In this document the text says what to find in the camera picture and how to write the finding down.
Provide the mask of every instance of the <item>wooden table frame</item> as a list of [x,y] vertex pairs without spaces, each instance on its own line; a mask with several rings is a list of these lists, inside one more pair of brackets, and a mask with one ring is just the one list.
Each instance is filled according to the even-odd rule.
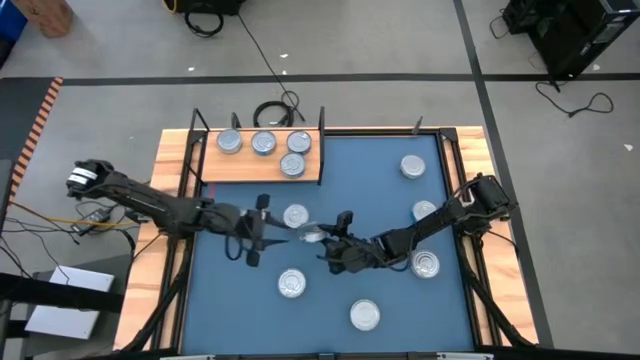
[[[196,129],[196,119],[199,118],[204,129]],[[307,130],[310,128],[291,128]],[[208,134],[211,131],[202,119],[202,115],[194,109],[190,129],[164,130],[156,161],[154,164],[151,186],[179,196],[199,195],[204,183],[200,180]],[[366,136],[367,133],[385,136],[412,136],[410,127],[358,127],[358,128],[327,128],[328,136],[338,134],[354,134]],[[441,161],[446,171],[445,182],[448,191],[452,192],[461,183],[475,177],[477,173],[493,174],[493,165],[482,127],[450,127],[450,128],[420,128],[420,134],[435,135]],[[499,235],[511,238],[511,231],[507,223],[496,222],[493,231]],[[145,224],[140,231],[136,247],[142,248],[151,241],[157,233],[152,224]],[[166,291],[172,278],[175,277],[178,264],[186,260],[190,265],[192,246],[185,241],[163,239],[156,241],[144,253],[138,256],[132,265],[125,301],[121,312],[121,320],[116,334],[115,349],[126,345],[137,331],[142,328],[147,317],[158,303],[160,295]],[[528,340],[537,341],[533,325],[533,317],[525,292],[525,286],[520,272],[515,249],[504,239],[487,234],[483,238],[484,246],[472,244],[470,239],[463,239],[464,249],[472,268],[484,285],[488,285],[494,301],[505,315],[511,320],[516,329]],[[467,288],[469,319],[471,322],[473,341],[476,347],[481,345],[508,345],[504,337],[490,317],[479,298]],[[161,326],[156,328],[152,340],[147,344],[151,349],[175,347],[180,348],[182,325],[184,322],[184,307],[188,288],[185,287],[164,316]]]

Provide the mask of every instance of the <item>gray floor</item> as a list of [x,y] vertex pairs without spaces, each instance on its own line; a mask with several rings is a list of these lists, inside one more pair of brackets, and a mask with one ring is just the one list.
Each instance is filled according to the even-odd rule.
[[[488,22],[506,0],[464,0],[484,73],[539,73],[523,36],[491,37]],[[0,76],[68,78],[266,75],[250,38],[235,18],[218,38],[193,37],[179,17],[155,0],[70,0],[77,13],[66,38],[26,30]],[[243,17],[276,71],[329,73],[470,73],[451,0],[262,0]],[[496,30],[504,26],[496,22]],[[599,72],[640,71],[640,23],[596,61]],[[473,82],[332,82],[287,85],[315,124],[320,106],[329,125],[483,125]],[[490,100],[519,196],[534,265],[556,347],[640,353],[640,211],[637,142],[640,82],[579,82],[554,94],[567,108],[605,91],[616,110],[568,119],[535,93],[533,83],[488,83]],[[38,144],[17,201],[51,216],[75,216],[64,181],[73,161],[112,161],[148,178],[163,128],[185,127],[193,107],[213,126],[236,111],[250,123],[255,107],[279,98],[276,84],[65,86]],[[277,111],[264,121],[279,119]],[[625,144],[636,148],[628,151]],[[35,219],[10,211],[10,216]],[[5,238],[30,271],[50,270],[39,240]],[[74,265],[126,254],[115,234],[76,246],[45,237],[52,255]],[[1,271],[13,271],[6,261]],[[12,344],[13,359],[18,344]],[[104,343],[52,354],[67,359],[103,350]]]

